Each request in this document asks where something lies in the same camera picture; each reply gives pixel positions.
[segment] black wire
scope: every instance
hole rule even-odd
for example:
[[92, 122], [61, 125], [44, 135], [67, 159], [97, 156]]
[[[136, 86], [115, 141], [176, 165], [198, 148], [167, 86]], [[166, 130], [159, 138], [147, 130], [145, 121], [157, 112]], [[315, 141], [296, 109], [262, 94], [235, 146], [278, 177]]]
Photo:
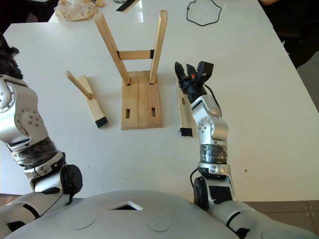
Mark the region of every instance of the black wire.
[[190, 177], [189, 177], [192, 188], [194, 187], [192, 176], [197, 170], [198, 170], [198, 168], [196, 168], [194, 171], [192, 171], [192, 173], [190, 174]]
[[197, 22], [195, 22], [195, 21], [192, 21], [192, 20], [189, 20], [189, 19], [188, 19], [189, 6], [190, 6], [192, 3], [195, 3], [196, 0], [191, 1], [191, 2], [189, 3], [189, 5], [188, 5], [188, 7], [187, 7], [186, 20], [187, 20], [187, 21], [190, 21], [190, 22], [193, 22], [193, 23], [195, 23], [195, 24], [198, 25], [198, 26], [207, 26], [207, 25], [210, 25], [210, 24], [213, 24], [213, 23], [218, 22], [218, 21], [219, 21], [220, 13], [221, 13], [221, 11], [222, 11], [222, 8], [221, 8], [220, 6], [218, 6], [213, 0], [211, 0], [211, 1], [213, 2], [213, 4], [215, 4], [216, 7], [220, 8], [220, 11], [219, 11], [219, 13], [218, 13], [218, 19], [217, 19], [216, 21], [213, 21], [213, 22], [210, 22], [210, 23], [201, 25], [201, 24], [199, 24], [199, 23], [197, 23]]
[[116, 3], [126, 3], [128, 0], [113, 0]]
[[222, 117], [221, 108], [220, 108], [220, 106], [219, 106], [219, 103], [218, 103], [217, 99], [215, 98], [215, 95], [214, 95], [213, 91], [211, 90], [211, 88], [210, 88], [208, 85], [204, 84], [204, 86], [210, 91], [211, 95], [213, 96], [213, 98], [214, 98], [214, 100], [215, 100], [217, 106], [219, 107], [220, 116]]

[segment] gray floor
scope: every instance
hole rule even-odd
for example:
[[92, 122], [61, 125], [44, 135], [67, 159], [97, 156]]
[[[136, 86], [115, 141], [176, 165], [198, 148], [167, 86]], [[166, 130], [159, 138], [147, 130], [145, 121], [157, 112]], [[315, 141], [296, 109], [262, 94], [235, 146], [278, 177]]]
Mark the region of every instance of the gray floor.
[[246, 203], [273, 220], [319, 235], [319, 201]]
[[297, 71], [319, 112], [319, 52]]

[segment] white tabletop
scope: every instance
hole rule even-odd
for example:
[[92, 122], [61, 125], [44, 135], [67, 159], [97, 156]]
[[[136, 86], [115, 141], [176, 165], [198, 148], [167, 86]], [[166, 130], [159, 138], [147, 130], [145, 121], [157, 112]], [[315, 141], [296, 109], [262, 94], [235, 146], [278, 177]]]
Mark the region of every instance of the white tabletop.
[[[122, 4], [105, 0], [106, 5], [98, 8], [108, 22], [157, 22], [158, 12], [166, 9], [169, 20], [185, 23], [188, 4], [193, 0], [136, 0], [125, 11], [116, 11]], [[214, 0], [222, 7], [218, 24], [272, 26], [257, 0]], [[196, 22], [215, 21], [219, 12], [211, 0], [197, 0], [190, 6], [189, 18]], [[57, 22], [53, 14], [50, 22]]]
[[[120, 50], [151, 49], [156, 25], [109, 22]], [[20, 50], [16, 61], [38, 94], [50, 137], [82, 171], [77, 197], [152, 189], [192, 199], [189, 174], [199, 161], [199, 145], [196, 137], [178, 132], [174, 63], [196, 66], [202, 60], [215, 64], [207, 84], [229, 125], [228, 163], [237, 200], [319, 198], [319, 114], [271, 28], [185, 27], [169, 19], [158, 70], [164, 127], [129, 131], [120, 130], [121, 77], [93, 21], [12, 24], [5, 37]], [[125, 64], [128, 71], [148, 70], [151, 61]], [[110, 122], [106, 128], [96, 128], [65, 70], [90, 77]], [[0, 155], [1, 192], [30, 192], [3, 143]]]

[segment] wooden stand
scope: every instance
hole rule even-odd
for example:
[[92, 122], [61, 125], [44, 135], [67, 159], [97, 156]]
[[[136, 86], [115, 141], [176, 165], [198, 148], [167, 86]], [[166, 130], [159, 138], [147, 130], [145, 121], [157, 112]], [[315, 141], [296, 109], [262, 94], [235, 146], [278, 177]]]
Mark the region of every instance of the wooden stand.
[[[162, 127], [157, 70], [167, 26], [167, 11], [160, 11], [154, 50], [119, 51], [102, 13], [94, 21], [123, 79], [121, 129]], [[152, 59], [150, 71], [127, 72], [123, 60]]]
[[102, 112], [101, 106], [95, 97], [95, 94], [90, 86], [90, 83], [85, 75], [76, 79], [71, 72], [66, 71], [67, 78], [83, 93], [86, 103], [91, 111], [93, 119], [98, 128], [102, 128], [108, 124], [108, 120]]
[[179, 122], [180, 122], [180, 133], [181, 133], [181, 136], [193, 137], [192, 122], [194, 119], [191, 113], [190, 103], [187, 98], [187, 95], [183, 94], [183, 91], [181, 91], [181, 88], [178, 85], [178, 80], [176, 81], [176, 86], [177, 86], [177, 95], [178, 95], [178, 113], [179, 113]]

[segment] wooden frame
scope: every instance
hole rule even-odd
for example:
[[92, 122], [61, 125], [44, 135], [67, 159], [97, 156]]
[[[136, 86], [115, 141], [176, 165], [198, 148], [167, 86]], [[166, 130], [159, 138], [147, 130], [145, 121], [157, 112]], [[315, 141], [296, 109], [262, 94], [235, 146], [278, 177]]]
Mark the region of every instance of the wooden frame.
[[90, 83], [85, 75], [76, 79], [71, 72], [66, 71], [67, 78], [83, 93], [86, 103], [91, 111], [95, 124], [98, 128], [102, 128], [108, 124], [99, 101], [95, 97], [95, 94], [90, 86]]
[[[168, 14], [160, 11], [154, 50], [119, 51], [102, 13], [94, 21], [123, 79], [121, 129], [162, 127], [157, 70]], [[150, 71], [127, 72], [123, 60], [152, 59]]]

